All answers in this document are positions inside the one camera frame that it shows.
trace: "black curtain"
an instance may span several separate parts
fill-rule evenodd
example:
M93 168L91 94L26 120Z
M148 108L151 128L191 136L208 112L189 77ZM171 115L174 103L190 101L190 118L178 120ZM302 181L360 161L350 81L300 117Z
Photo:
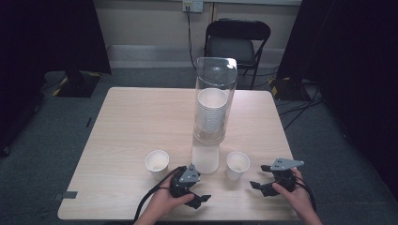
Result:
M0 151L48 71L111 74L92 0L4 0L0 3Z
M322 83L348 139L398 200L397 12L391 0L303 0L278 76Z

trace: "finger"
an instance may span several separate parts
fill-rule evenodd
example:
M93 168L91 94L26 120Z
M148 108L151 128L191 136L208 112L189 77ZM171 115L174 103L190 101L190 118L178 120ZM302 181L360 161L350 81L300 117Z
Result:
M195 196L193 194L186 194L186 195L183 195L181 197L175 198L175 199L173 199L174 206L177 206L177 205L180 205L180 204L184 204L184 203L188 203L191 200L193 200L194 197Z
M300 172L298 169L293 168L293 169L291 169L291 170L292 170L292 173L293 173L296 177L302 179L301 172Z
M290 192L282 187L278 183L272 183L272 187L280 194L282 194L286 199L290 197Z
M176 175L176 173L178 173L178 172L175 172L172 175L170 175L169 177L167 177L167 179L161 184L161 188L169 188L170 182L172 181L172 178L174 175Z

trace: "black chair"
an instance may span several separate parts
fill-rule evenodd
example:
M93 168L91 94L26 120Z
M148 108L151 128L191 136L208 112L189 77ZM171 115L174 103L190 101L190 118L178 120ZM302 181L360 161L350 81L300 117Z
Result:
M208 25L206 30L205 57L234 58L237 68L254 69L250 89L253 89L261 53L271 31L259 21L240 19L219 19ZM261 42L254 51L253 42Z

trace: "wall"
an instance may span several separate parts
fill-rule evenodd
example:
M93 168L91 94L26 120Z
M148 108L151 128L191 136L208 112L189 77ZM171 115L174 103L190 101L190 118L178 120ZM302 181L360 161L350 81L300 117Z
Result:
M188 51L188 20L181 2L95 0L94 3L106 45L166 46ZM193 58L203 55L205 31L213 9L215 19L231 17L267 23L271 37L263 61L279 63L299 6L205 2L204 12L191 14ZM267 53L274 53L275 57L267 57Z

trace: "gray carpet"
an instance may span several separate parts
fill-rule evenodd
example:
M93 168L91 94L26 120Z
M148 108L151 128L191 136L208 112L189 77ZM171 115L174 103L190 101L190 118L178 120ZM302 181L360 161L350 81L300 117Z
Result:
M272 72L263 68L259 74ZM46 74L44 86L62 76L63 72ZM44 90L39 112L10 146L10 156L0 158L0 224L103 224L60 220L60 202L53 196L67 189L107 91L113 86L194 88L195 76L190 67L114 68L113 75L99 80L91 98L52 97L56 86ZM251 78L239 76L238 89L246 89ZM269 90L261 85L268 78L258 77L255 89ZM316 85L307 87L312 96ZM275 104L283 113L303 102L276 100ZM283 126L298 113L281 116ZM338 118L326 104L304 111L288 127L286 137L294 158L305 161L300 170L315 193L324 224L397 224L397 202L368 161L344 139Z

